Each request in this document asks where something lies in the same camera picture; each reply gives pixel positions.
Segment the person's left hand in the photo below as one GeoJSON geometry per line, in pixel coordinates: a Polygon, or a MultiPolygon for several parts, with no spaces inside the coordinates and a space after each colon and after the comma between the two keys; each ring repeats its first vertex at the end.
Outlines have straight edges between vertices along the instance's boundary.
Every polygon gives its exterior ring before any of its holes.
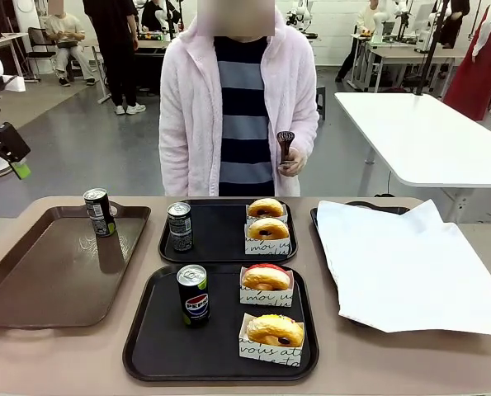
{"type": "Polygon", "coordinates": [[[286,158],[278,166],[278,171],[284,177],[296,177],[304,168],[306,161],[306,157],[296,148],[289,148],[286,158]]]}

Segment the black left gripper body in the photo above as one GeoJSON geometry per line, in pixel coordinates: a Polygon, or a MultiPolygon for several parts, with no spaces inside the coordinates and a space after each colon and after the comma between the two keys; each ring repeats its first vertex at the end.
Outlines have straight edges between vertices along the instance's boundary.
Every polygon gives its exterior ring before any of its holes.
{"type": "Polygon", "coordinates": [[[0,158],[8,163],[19,163],[30,152],[30,147],[12,124],[0,125],[0,158]]]}

